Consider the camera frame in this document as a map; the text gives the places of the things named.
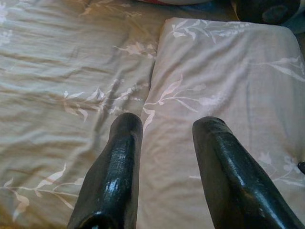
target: printed leaf pattern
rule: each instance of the printed leaf pattern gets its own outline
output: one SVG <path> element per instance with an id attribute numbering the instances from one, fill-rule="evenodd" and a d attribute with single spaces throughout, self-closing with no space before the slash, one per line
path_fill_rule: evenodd
<path id="1" fill-rule="evenodd" d="M 2 25 L 6 21 L 6 16 L 8 15 L 8 12 L 6 11 L 6 3 L 0 2 L 0 25 Z"/>
<path id="2" fill-rule="evenodd" d="M 75 185 L 82 185 L 83 182 L 84 182 L 84 178 L 78 178 L 78 179 L 74 182 L 74 184 L 75 184 Z"/>
<path id="3" fill-rule="evenodd" d="M 123 112 L 128 112 L 126 109 L 118 107 L 115 103 L 118 101 L 135 101 L 143 102 L 142 98 L 133 96 L 134 94 L 140 92 L 143 89 L 148 89 L 148 83 L 135 84 L 133 87 L 127 89 L 126 92 L 121 93 L 120 95 L 113 94 L 113 88 L 124 83 L 124 79 L 115 80 L 111 85 L 110 89 L 107 92 L 103 92 L 99 87 L 95 91 L 87 96 L 82 98 L 85 95 L 85 92 L 73 93 L 69 95 L 67 91 L 63 94 L 63 106 L 66 112 L 79 116 L 82 115 L 83 121 L 86 122 L 89 116 L 90 110 L 95 110 L 100 113 L 108 112 L 109 114 L 121 114 Z M 111 101 L 113 107 L 108 106 L 108 102 Z"/>
<path id="4" fill-rule="evenodd" d="M 61 176 L 63 175 L 63 172 L 66 170 L 66 164 L 63 167 L 63 170 L 57 173 L 54 173 L 52 175 L 50 175 L 48 178 L 42 180 L 38 186 L 36 187 L 36 189 L 39 189 L 45 185 L 51 185 L 54 183 L 55 180 L 61 178 Z"/>
<path id="5" fill-rule="evenodd" d="M 129 55 L 141 55 L 145 56 L 148 59 L 153 59 L 157 55 L 156 44 L 148 44 L 144 45 L 142 43 L 136 42 L 135 44 L 127 45 L 126 48 L 120 48 L 117 46 L 113 46 L 121 51 L 128 52 Z"/>
<path id="6" fill-rule="evenodd" d="M 281 171 L 279 171 L 279 169 L 272 164 L 272 158 L 269 152 L 267 153 L 261 152 L 258 161 L 262 162 L 261 166 L 265 170 L 266 169 L 271 170 L 271 172 L 268 173 L 268 175 L 273 182 L 281 181 L 288 185 L 305 187 L 305 183 L 304 183 L 305 179 L 303 178 L 304 175 L 301 174 L 301 171 L 297 167 L 298 161 L 296 158 L 290 156 L 284 157 L 284 162 L 285 162 L 285 164 L 283 165 L 283 171 L 285 171 L 284 175 L 280 175 Z"/>
<path id="7" fill-rule="evenodd" d="M 5 182 L 4 187 L 7 187 L 13 183 L 14 178 L 10 179 L 8 182 Z"/>
<path id="8" fill-rule="evenodd" d="M 146 118 L 145 123 L 144 123 L 144 130 L 147 128 L 147 126 L 153 121 L 153 118 L 155 116 L 155 110 L 147 109 L 147 106 L 152 106 L 152 105 L 164 105 L 165 101 L 167 100 L 175 100 L 178 103 L 180 103 L 182 106 L 187 108 L 188 110 L 192 112 L 198 112 L 195 107 L 192 107 L 190 104 L 187 102 L 191 101 L 192 104 L 197 104 L 201 106 L 210 106 L 210 107 L 216 107 L 218 104 L 222 103 L 224 101 L 224 96 L 221 94 L 218 94 L 217 96 L 212 95 L 211 98 L 208 97 L 203 97 L 199 99 L 187 97 L 187 96 L 180 96 L 180 94 L 187 92 L 187 91 L 193 91 L 193 92 L 200 92 L 206 88 L 206 85 L 197 85 L 192 89 L 184 89 L 184 90 L 178 90 L 179 87 L 181 86 L 183 81 L 183 74 L 181 74 L 180 79 L 176 82 L 173 82 L 170 84 L 166 90 L 162 93 L 160 99 L 155 102 L 155 103 L 145 103 L 143 111 L 148 114 L 149 116 Z"/>
<path id="9" fill-rule="evenodd" d="M 48 186 L 54 185 L 54 182 L 63 176 L 63 173 L 65 172 L 65 170 L 66 170 L 66 164 L 64 164 L 62 171 L 53 173 L 52 175 L 48 176 L 46 179 L 43 179 L 35 188 L 28 188 L 28 187 L 22 187 L 22 186 L 14 187 L 14 186 L 12 186 L 12 183 L 14 181 L 13 177 L 9 181 L 5 182 L 4 185 L 2 187 L 0 187 L 0 190 L 6 189 L 6 190 L 13 192 L 16 196 L 16 199 L 19 201 L 19 204 L 17 205 L 16 209 L 14 210 L 14 212 L 12 214 L 12 220 L 15 221 L 17 219 L 17 217 L 21 213 L 24 213 L 27 210 L 27 207 L 30 205 L 30 200 L 27 197 L 20 195 L 17 192 L 18 190 L 34 191 L 36 196 L 39 198 L 43 197 L 43 195 L 41 193 L 52 194 L 52 195 L 56 196 L 68 208 L 73 209 L 73 206 L 63 196 L 70 196 L 70 197 L 72 196 L 72 197 L 77 198 L 77 195 L 66 193 L 66 192 L 58 192 L 58 191 L 56 191 L 56 189 L 58 189 L 61 186 L 66 186 L 66 185 L 81 186 L 83 184 L 84 178 L 79 178 L 73 183 L 62 183 L 62 184 L 56 186 L 55 188 L 53 188 L 52 190 L 41 189 L 42 187 L 45 187 L 45 186 L 48 187 Z"/>
<path id="10" fill-rule="evenodd" d="M 147 126 L 153 121 L 153 117 L 155 114 L 154 110 L 147 110 L 145 108 L 143 108 L 144 112 L 148 114 L 147 119 L 144 122 L 144 126 L 143 126 L 143 133 L 145 132 Z"/>
<path id="11" fill-rule="evenodd" d="M 19 195 L 16 191 L 14 191 L 16 198 L 18 201 L 20 201 L 19 205 L 17 206 L 16 210 L 14 211 L 13 214 L 13 221 L 16 220 L 16 218 L 18 217 L 19 214 L 23 213 L 26 211 L 26 208 L 28 205 L 30 205 L 30 201 L 28 198 Z"/>
<path id="12" fill-rule="evenodd" d="M 221 30 L 219 29 L 218 22 L 197 20 L 195 23 L 188 25 L 188 21 L 193 20 L 184 20 L 177 25 L 172 25 L 171 33 L 175 38 L 187 37 L 190 35 L 193 41 L 195 41 L 197 34 L 202 33 L 204 36 L 211 38 L 213 42 L 216 43 L 216 36 L 229 37 L 237 35 L 244 32 L 244 29 L 251 25 L 250 23 L 232 21 L 227 22 Z"/>
<path id="13" fill-rule="evenodd" d="M 0 33 L 0 46 L 10 43 L 10 38 L 13 35 L 11 30 Z"/>
<path id="14" fill-rule="evenodd" d="M 169 85 L 168 88 L 162 93 L 160 100 L 162 100 L 166 95 L 173 93 L 180 86 L 182 80 L 183 75 L 181 74 L 180 80 Z"/>
<path id="15" fill-rule="evenodd" d="M 298 81 L 305 82 L 305 64 L 303 58 L 297 57 L 282 58 L 278 61 L 263 63 L 246 63 L 250 65 L 268 65 L 284 75 L 288 75 Z"/>

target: bed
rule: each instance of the bed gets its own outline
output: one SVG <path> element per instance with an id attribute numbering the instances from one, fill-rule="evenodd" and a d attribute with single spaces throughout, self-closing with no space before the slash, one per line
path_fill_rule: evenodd
<path id="1" fill-rule="evenodd" d="M 222 1 L 0 1 L 0 228 L 65 228 L 124 112 L 144 127 L 138 228 L 213 228 L 191 142 L 206 115 L 305 224 L 304 35 L 236 21 Z"/>

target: beige pillow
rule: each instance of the beige pillow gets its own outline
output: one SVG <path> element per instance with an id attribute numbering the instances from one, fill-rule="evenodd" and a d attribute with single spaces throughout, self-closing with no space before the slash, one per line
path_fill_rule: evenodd
<path id="1" fill-rule="evenodd" d="M 305 67 L 285 27 L 170 19 L 141 115 L 139 229 L 212 229 L 192 125 L 223 119 L 305 224 Z"/>

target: wrinkled fabric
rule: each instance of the wrinkled fabric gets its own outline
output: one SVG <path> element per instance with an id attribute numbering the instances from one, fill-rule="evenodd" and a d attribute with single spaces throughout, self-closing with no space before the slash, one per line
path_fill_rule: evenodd
<path id="1" fill-rule="evenodd" d="M 217 17 L 132 0 L 0 2 L 0 227 L 65 228 L 111 123 L 140 115 L 173 16 Z"/>
<path id="2" fill-rule="evenodd" d="M 205 116 L 227 123 L 305 224 L 304 98 L 304 59 L 287 28 L 168 20 L 141 115 L 138 228 L 214 228 L 192 135 Z"/>

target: mattress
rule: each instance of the mattress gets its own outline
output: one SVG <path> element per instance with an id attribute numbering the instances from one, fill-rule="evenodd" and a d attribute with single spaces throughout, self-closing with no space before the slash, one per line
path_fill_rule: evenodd
<path id="1" fill-rule="evenodd" d="M 113 120 L 141 114 L 164 21 L 234 20 L 216 5 L 0 1 L 0 227 L 66 226 Z"/>

